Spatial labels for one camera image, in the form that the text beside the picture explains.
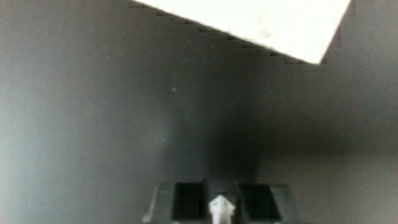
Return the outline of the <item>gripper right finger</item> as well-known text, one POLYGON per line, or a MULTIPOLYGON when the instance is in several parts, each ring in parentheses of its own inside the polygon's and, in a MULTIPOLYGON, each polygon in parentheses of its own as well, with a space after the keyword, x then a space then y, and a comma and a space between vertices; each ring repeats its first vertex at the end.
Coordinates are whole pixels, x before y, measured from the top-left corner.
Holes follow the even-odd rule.
POLYGON ((303 224, 290 187, 285 184, 239 185, 241 224, 303 224))

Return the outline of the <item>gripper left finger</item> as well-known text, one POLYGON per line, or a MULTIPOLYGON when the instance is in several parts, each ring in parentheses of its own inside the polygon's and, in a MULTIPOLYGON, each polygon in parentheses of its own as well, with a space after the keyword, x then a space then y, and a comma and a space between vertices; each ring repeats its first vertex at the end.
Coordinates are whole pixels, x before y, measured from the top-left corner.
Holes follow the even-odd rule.
POLYGON ((143 224, 209 224, 209 199, 205 182, 161 183, 154 189, 143 224))

